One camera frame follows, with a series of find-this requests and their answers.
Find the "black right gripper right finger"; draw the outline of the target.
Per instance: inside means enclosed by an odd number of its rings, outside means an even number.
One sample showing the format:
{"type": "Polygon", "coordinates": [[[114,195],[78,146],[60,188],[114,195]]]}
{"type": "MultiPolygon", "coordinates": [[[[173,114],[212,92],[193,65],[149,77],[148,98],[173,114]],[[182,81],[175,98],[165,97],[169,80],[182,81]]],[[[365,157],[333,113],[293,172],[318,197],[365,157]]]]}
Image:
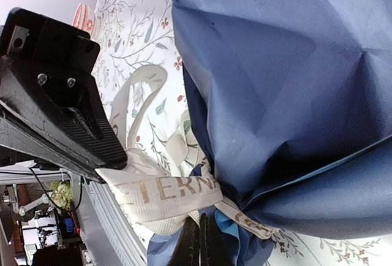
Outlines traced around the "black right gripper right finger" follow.
{"type": "Polygon", "coordinates": [[[215,219],[206,213],[203,213],[200,219],[200,265],[233,266],[215,219]]]}

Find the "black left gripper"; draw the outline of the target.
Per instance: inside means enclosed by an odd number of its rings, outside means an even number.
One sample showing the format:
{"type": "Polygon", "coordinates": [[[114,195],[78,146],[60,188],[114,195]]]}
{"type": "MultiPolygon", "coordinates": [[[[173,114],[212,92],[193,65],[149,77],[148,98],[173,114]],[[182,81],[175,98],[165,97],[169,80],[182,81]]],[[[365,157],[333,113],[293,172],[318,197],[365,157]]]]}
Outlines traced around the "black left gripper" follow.
{"type": "Polygon", "coordinates": [[[91,72],[100,52],[89,33],[13,8],[1,55],[27,62],[1,78],[1,166],[41,159],[104,183],[94,169],[122,169],[126,153],[107,121],[91,72]]]}

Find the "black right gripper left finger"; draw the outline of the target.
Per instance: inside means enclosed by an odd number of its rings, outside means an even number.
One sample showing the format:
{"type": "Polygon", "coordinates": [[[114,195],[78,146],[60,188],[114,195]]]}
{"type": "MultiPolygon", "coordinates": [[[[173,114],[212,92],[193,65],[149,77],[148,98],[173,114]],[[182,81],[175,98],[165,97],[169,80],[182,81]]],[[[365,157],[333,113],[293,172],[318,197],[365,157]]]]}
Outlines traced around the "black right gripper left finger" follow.
{"type": "Polygon", "coordinates": [[[200,228],[187,217],[168,266],[199,266],[200,228]]]}

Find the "clear plastic wrap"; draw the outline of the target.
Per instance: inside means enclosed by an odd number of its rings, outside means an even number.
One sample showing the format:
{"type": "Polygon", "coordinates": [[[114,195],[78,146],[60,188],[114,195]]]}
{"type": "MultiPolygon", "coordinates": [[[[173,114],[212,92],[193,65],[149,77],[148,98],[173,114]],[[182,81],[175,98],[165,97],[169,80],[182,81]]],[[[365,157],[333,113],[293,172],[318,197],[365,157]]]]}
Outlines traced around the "clear plastic wrap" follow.
{"type": "Polygon", "coordinates": [[[138,68],[125,82],[113,100],[110,125],[126,152],[126,166],[115,170],[97,169],[98,175],[114,192],[117,203],[130,222],[139,222],[159,235],[171,235],[186,218],[199,222],[199,211],[214,206],[237,225],[262,240],[269,239],[278,228],[260,224],[246,216],[237,205],[223,196],[219,183],[210,173],[209,164],[200,176],[174,177],[160,168],[147,155],[135,148],[135,140],[143,116],[167,81],[167,71],[158,65],[138,68]],[[127,108],[134,84],[145,82],[151,88],[130,131],[127,108]]]}

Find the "blue wrapping paper sheet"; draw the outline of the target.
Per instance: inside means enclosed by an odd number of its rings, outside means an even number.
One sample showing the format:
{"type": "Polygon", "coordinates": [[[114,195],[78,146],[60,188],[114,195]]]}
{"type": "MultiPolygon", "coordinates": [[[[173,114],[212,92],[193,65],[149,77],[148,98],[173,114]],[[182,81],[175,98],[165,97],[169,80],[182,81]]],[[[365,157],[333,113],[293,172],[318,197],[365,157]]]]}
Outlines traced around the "blue wrapping paper sheet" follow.
{"type": "MultiPolygon", "coordinates": [[[[172,0],[188,126],[233,265],[391,264],[391,0],[172,0]]],[[[181,235],[154,237],[168,265],[181,235]]]]}

